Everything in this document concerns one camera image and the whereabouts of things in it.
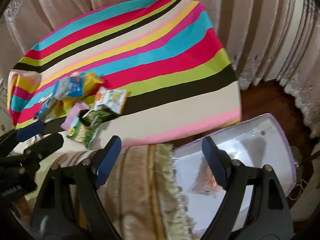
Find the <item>orange white snack packet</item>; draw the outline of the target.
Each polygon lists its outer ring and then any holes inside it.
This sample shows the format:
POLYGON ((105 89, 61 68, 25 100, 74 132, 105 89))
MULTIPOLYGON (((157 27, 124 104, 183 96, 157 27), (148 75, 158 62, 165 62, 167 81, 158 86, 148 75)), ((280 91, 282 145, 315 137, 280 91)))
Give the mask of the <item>orange white snack packet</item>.
POLYGON ((128 94, 127 90, 100 87, 95 95, 93 109, 95 111, 110 109, 116 114, 121 114, 128 94))

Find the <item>blue clear seed bag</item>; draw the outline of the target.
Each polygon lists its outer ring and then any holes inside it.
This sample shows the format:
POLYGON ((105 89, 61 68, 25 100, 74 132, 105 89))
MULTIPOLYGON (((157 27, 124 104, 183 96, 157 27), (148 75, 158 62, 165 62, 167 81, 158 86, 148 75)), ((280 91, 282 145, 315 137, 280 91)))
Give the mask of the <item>blue clear seed bag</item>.
POLYGON ((56 100, 84 96, 84 78, 80 75, 64 77, 57 80, 52 96, 56 100))

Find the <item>yellow snack packet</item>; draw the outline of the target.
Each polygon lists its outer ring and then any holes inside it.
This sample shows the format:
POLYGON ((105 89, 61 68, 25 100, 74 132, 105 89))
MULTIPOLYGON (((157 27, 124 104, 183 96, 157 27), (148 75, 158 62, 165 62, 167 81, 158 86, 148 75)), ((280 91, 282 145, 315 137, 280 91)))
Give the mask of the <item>yellow snack packet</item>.
POLYGON ((67 97, 62 100, 63 110, 71 109, 77 102, 81 101, 87 97, 93 90, 95 90, 99 85, 103 84, 104 80, 97 76, 95 72, 88 72, 84 74, 83 81, 83 96, 80 97, 67 97))

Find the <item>beige pleated curtain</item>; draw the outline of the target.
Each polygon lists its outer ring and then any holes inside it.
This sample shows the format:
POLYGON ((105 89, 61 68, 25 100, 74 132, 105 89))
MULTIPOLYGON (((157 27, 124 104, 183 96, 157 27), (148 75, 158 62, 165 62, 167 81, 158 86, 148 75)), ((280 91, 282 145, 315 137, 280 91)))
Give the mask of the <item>beige pleated curtain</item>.
MULTIPOLYGON (((41 38, 94 9, 129 0, 1 0, 1 79, 41 38)), ((319 136, 319 0, 197 0, 240 87, 277 80, 319 136)))

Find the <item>green grass pattern packet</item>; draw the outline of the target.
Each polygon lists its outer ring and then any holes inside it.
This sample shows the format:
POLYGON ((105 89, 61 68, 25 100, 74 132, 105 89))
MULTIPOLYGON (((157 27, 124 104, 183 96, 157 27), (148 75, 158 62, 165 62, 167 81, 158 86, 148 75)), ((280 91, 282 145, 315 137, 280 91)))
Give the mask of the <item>green grass pattern packet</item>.
POLYGON ((106 109, 98 111, 93 109, 83 110, 72 121, 67 131, 67 138, 82 144, 85 148, 89 148, 99 132, 100 124, 113 117, 114 114, 106 109))

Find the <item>pink black snack packet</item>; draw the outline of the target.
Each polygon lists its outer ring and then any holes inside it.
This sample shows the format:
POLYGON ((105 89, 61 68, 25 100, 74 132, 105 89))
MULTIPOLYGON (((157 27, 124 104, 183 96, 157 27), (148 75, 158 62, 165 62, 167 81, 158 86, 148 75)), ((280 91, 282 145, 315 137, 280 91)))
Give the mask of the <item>pink black snack packet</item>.
POLYGON ((90 106, 82 101, 77 102, 70 110, 65 118, 65 121, 60 126, 63 130, 67 131, 70 129, 73 120, 79 115, 82 110, 88 110, 90 106))

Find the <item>rainbow striped table cloth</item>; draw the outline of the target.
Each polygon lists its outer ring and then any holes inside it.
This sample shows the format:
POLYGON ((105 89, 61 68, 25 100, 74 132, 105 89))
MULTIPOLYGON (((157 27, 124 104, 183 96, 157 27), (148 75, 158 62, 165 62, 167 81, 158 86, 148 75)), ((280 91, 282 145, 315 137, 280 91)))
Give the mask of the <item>rainbow striped table cloth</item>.
POLYGON ((128 91, 121 116, 101 126, 124 145, 181 139, 241 119, 238 80, 205 6, 194 0, 132 0, 88 12, 51 32, 14 66, 8 111, 33 122, 57 80, 94 72, 128 91))

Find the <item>tiger stripe bread packet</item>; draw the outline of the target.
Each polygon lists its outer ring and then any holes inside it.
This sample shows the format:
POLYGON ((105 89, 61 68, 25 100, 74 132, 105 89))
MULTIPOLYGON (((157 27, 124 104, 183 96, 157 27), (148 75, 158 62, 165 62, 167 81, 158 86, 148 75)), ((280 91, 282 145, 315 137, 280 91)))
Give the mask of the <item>tiger stripe bread packet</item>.
POLYGON ((217 183, 205 158, 202 158, 199 172, 196 176, 195 183, 192 185, 191 192, 213 196, 220 191, 223 191, 222 186, 217 183))

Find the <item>blue cartoon seed bag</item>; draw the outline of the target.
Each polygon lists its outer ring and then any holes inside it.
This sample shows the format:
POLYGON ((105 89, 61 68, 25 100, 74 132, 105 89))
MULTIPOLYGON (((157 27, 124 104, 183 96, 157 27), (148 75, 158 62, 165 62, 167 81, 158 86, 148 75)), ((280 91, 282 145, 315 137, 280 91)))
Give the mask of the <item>blue cartoon seed bag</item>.
POLYGON ((45 117, 50 113, 53 107, 56 105, 56 98, 48 98, 43 104, 40 106, 39 111, 35 114, 34 118, 37 120, 43 121, 45 117))

